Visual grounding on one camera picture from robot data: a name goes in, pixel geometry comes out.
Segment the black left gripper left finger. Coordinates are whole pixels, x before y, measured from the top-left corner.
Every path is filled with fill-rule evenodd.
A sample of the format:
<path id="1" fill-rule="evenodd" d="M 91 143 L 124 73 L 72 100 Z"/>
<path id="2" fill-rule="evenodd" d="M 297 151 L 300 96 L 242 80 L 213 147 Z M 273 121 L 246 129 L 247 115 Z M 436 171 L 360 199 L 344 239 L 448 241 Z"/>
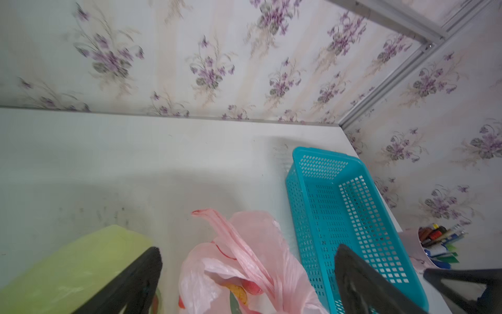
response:
<path id="1" fill-rule="evenodd" d="M 159 249 L 148 248 L 75 313 L 148 313 L 162 266 Z"/>

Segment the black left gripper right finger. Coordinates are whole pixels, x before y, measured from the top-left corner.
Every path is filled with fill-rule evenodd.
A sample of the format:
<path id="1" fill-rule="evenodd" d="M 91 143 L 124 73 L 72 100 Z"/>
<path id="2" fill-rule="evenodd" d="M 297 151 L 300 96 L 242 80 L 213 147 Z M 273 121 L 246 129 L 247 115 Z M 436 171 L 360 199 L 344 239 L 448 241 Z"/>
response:
<path id="1" fill-rule="evenodd" d="M 346 245 L 338 246 L 334 261 L 345 313 L 425 313 Z"/>

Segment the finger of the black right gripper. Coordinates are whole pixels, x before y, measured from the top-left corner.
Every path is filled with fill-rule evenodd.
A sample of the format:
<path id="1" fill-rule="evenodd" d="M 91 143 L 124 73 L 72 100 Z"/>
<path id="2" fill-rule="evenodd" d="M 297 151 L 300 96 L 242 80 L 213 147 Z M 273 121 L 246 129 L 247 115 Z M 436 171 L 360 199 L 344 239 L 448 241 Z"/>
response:
<path id="1" fill-rule="evenodd" d="M 501 313 L 501 269 L 428 268 L 423 278 L 466 313 Z"/>

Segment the yellow-green plastic bag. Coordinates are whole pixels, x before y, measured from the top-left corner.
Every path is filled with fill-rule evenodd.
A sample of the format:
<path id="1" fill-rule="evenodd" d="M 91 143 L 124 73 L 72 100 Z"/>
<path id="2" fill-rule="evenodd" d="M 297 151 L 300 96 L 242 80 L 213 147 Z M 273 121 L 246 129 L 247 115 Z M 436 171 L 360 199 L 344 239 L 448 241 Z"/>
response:
<path id="1" fill-rule="evenodd" d="M 2 313 L 72 313 L 153 246 L 118 225 L 82 236 L 1 289 Z"/>

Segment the pink plastic bag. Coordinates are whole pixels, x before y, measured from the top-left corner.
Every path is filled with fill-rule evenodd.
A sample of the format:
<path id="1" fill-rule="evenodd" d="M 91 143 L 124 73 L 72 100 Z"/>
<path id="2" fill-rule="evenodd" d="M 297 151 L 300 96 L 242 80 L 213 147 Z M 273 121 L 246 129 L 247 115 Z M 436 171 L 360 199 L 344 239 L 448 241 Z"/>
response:
<path id="1" fill-rule="evenodd" d="M 182 263 L 179 313 L 327 313 L 270 213 L 191 215 L 208 222 L 216 237 Z"/>

